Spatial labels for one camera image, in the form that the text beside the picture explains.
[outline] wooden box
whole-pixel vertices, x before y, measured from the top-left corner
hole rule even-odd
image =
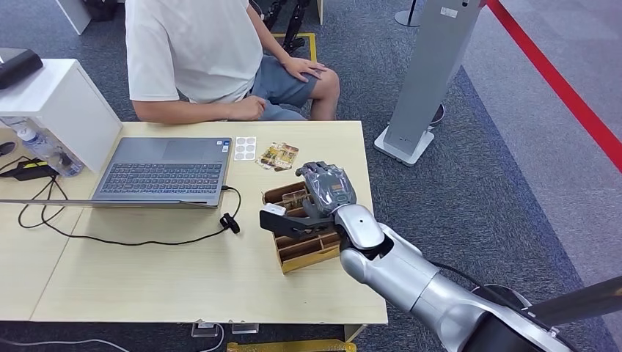
[[[288,209],[287,215],[289,216],[305,217],[307,214],[300,204],[296,204],[296,208],[291,208],[283,201],[283,195],[302,190],[304,190],[302,197],[308,197],[309,191],[304,182],[272,189],[264,193],[263,203],[273,203],[285,207]],[[277,259],[284,274],[335,258],[339,255],[340,237],[334,231],[320,232],[302,241],[285,237],[278,233],[273,233],[273,235]]]

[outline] red barrier rope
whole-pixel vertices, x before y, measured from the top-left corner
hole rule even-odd
[[[527,33],[524,32],[523,28],[520,27],[505,7],[499,3],[499,0],[488,0],[488,6],[512,39],[514,39],[514,42],[527,55],[535,69],[544,77],[549,86],[553,88],[557,96],[560,97],[583,128],[592,136],[611,162],[622,172],[622,142],[618,140],[615,134],[557,71],[555,66],[542,54],[542,51],[527,36]]]

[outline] gray shorts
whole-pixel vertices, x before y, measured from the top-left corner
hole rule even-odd
[[[316,77],[303,73],[307,83],[290,75],[274,57],[264,55],[255,76],[250,95],[266,99],[266,110],[259,121],[306,121],[299,113],[279,106],[289,104],[301,108],[315,87]]]

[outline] laptop keyboard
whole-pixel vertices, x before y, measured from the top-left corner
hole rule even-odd
[[[102,193],[216,193],[222,164],[112,164]]]

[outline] black cable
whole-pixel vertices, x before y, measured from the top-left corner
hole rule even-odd
[[[45,187],[43,187],[43,189],[41,191],[39,191],[39,193],[35,194],[34,197],[31,198],[31,200],[36,199],[38,196],[40,196],[47,188],[49,188],[48,190],[48,196],[47,196],[47,200],[50,200],[50,198],[52,197],[52,190],[54,189],[54,185],[56,185],[56,187],[58,187],[58,189],[62,192],[63,196],[65,197],[65,199],[67,199],[67,195],[65,194],[65,192],[62,190],[62,188],[60,188],[58,182],[56,181],[56,176],[52,176],[50,182],[48,182],[47,185],[45,185]],[[28,209],[30,205],[26,204],[24,205],[23,208],[21,208],[20,213],[18,215],[18,224],[23,227],[24,229],[34,229],[35,227],[39,227],[41,225],[44,225],[44,222],[40,222],[38,224],[35,225],[25,225],[22,222],[22,216],[23,214],[26,212],[26,209]],[[41,214],[42,216],[45,214],[45,209],[47,209],[47,205],[43,206],[43,209],[41,210]],[[65,207],[62,207],[60,209],[58,209],[57,212],[54,213],[54,215],[50,216],[49,218],[47,218],[45,221],[52,221],[54,218],[56,218],[63,210],[65,209]]]
[[[474,285],[479,286],[482,290],[486,291],[486,293],[488,293],[489,295],[495,297],[496,299],[498,299],[499,301],[501,301],[505,306],[507,306],[508,308],[512,309],[514,312],[520,314],[523,318],[531,321],[532,323],[534,323],[537,326],[540,326],[542,329],[546,330],[546,331],[551,331],[551,326],[546,325],[545,323],[542,323],[541,321],[539,321],[536,317],[533,317],[532,315],[527,314],[525,311],[522,310],[522,308],[517,307],[516,305],[514,305],[513,303],[509,302],[507,299],[505,299],[505,297],[501,296],[499,293],[494,292],[493,290],[491,290],[489,287],[487,287],[486,285],[482,284],[481,282],[479,282],[478,280],[476,280],[475,278],[473,278],[472,276],[470,276],[469,274],[464,273],[463,271],[460,271],[452,266],[443,264],[443,263],[438,263],[438,262],[433,262],[432,260],[429,260],[429,262],[432,265],[438,266],[439,268],[443,268],[446,269],[448,271],[452,271],[453,273],[456,273],[460,276],[462,276],[463,278],[469,280],[470,282],[472,282]],[[576,347],[574,347],[568,340],[564,339],[559,333],[555,335],[555,337],[562,342],[564,345],[566,345],[571,351],[573,352],[579,352],[579,350],[577,350]]]
[[[4,169],[6,169],[7,167],[16,164],[18,162],[20,162],[22,159],[24,160],[30,160],[29,158],[25,157],[25,156],[20,156],[19,158],[15,159],[14,161],[9,162],[8,164],[3,165],[2,167],[0,167],[0,172],[4,171]]]
[[[56,184],[56,187],[58,187],[61,190],[61,192],[63,193],[63,196],[65,196],[65,199],[67,199],[67,195],[64,193],[62,188],[60,188],[59,184],[56,183],[56,182],[54,182],[54,184]],[[240,192],[237,189],[235,189],[233,187],[222,186],[222,190],[223,191],[233,190],[238,195],[238,206],[235,209],[235,212],[234,212],[234,214],[232,216],[232,218],[235,218],[235,216],[238,215],[238,211],[240,210],[240,206],[242,206],[242,195],[240,194]],[[205,240],[206,238],[209,238],[209,237],[220,235],[221,233],[223,233],[225,230],[228,229],[227,227],[225,227],[225,228],[222,228],[221,230],[219,230],[217,232],[214,232],[214,233],[211,233],[209,235],[205,235],[205,236],[202,236],[202,237],[199,237],[199,238],[195,238],[193,240],[181,241],[181,242],[145,241],[145,242],[138,242],[138,243],[125,243],[125,242],[105,240],[103,238],[97,238],[97,237],[92,237],[92,236],[70,235],[68,233],[65,233],[65,232],[59,230],[54,225],[50,224],[47,219],[44,219],[43,211],[41,212],[41,222],[45,226],[53,229],[54,231],[58,232],[59,234],[65,236],[65,237],[69,237],[69,238],[86,238],[86,239],[94,240],[94,241],[97,241],[97,242],[108,243],[108,244],[117,244],[117,245],[120,245],[120,246],[144,246],[145,244],[159,244],[161,246],[180,246],[182,244],[195,243],[195,242],[199,242],[199,241]]]

